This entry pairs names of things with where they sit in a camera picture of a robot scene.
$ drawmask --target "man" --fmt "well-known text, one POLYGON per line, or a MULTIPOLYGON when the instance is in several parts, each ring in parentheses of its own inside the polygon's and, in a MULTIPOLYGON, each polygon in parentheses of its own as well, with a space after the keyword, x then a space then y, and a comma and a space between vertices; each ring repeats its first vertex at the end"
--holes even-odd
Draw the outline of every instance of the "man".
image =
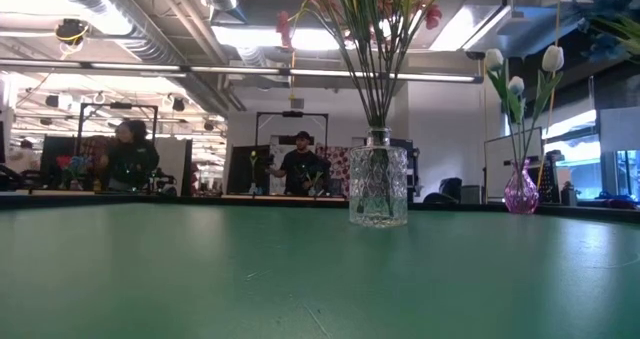
POLYGON ((315 177, 314 168, 319 158, 309 150, 311 137, 306 131, 296 135, 296 149, 284 156, 280 169, 269 168, 267 172, 276 178, 287 177, 284 192, 287 195, 307 196, 315 177))
POLYGON ((20 142, 20 149, 9 153, 7 167, 18 174, 25 170, 38 170, 40 165, 33 144, 26 139, 20 142))

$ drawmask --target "clear glass vase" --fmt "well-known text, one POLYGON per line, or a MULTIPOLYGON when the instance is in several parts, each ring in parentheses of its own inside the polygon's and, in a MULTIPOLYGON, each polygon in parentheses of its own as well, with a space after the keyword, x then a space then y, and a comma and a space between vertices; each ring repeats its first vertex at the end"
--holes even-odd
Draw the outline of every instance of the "clear glass vase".
POLYGON ((371 128, 367 145, 351 149, 349 220, 377 228, 407 223, 407 151, 390 146, 388 128, 371 128))
POLYGON ((527 170, 529 159, 525 159, 522 169, 518 169, 518 163, 512 162, 513 174, 504 188, 504 201, 513 214, 533 214, 538 207, 538 188, 531 180, 527 170))

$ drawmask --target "person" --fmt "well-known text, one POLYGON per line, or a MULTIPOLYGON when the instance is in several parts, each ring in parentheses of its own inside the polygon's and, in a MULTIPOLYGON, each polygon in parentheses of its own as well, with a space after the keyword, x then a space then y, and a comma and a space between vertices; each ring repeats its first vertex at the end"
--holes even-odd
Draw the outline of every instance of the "person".
POLYGON ((141 120, 118 125, 116 144, 100 159, 100 167, 110 176, 109 189, 127 191, 142 187, 149 173, 158 167, 158 152, 146 137, 147 126, 141 120))
POLYGON ((318 167, 320 159, 309 150, 311 137, 306 131, 296 135, 296 149, 284 156, 280 169, 269 168, 267 172, 276 178, 287 177, 284 192, 287 195, 307 196, 315 177, 313 168, 318 167))
POLYGON ((9 153, 7 167, 20 174, 25 170, 38 170, 38 155, 33 151, 33 143, 24 139, 20 148, 9 153))

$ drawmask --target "green table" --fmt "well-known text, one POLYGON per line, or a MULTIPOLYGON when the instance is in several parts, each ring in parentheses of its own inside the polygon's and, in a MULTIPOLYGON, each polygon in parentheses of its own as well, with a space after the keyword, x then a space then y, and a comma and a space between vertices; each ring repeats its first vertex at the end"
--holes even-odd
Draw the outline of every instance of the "green table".
POLYGON ((0 338, 640 338, 640 226, 123 204, 0 212, 0 338))

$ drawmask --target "black shirt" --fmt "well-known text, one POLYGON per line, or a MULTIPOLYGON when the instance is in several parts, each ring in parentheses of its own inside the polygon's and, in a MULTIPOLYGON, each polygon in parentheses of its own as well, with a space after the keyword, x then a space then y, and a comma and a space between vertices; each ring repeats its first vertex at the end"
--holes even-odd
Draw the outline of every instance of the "black shirt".
POLYGON ((305 181, 313 180, 315 167, 319 164, 318 156, 311 151, 300 153, 297 150, 290 151, 284 156, 280 170, 287 173, 284 193, 293 195, 309 195, 309 190, 304 189, 305 181))
POLYGON ((159 160, 158 152, 150 141, 118 143, 109 151, 109 173, 119 182, 142 185, 147 175, 158 166, 159 160))

